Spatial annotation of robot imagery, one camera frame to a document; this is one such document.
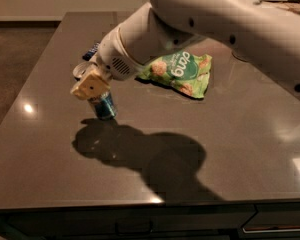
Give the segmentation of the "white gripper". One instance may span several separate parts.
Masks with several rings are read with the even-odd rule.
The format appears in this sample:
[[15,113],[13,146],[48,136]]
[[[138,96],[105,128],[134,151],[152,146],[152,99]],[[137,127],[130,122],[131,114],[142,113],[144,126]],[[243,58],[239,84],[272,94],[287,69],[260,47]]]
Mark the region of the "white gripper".
[[119,26],[102,39],[90,61],[102,70],[90,66],[72,87],[70,93],[80,100],[96,98],[109,91],[111,76],[115,80],[124,81],[134,77],[144,68],[125,50]]

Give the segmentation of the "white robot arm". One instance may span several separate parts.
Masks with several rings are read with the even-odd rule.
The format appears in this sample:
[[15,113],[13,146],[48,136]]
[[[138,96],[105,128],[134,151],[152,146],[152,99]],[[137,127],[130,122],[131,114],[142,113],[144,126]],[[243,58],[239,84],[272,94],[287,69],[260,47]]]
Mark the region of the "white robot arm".
[[81,100],[154,59],[212,38],[300,100],[300,15],[259,0],[149,0],[101,41],[71,93]]

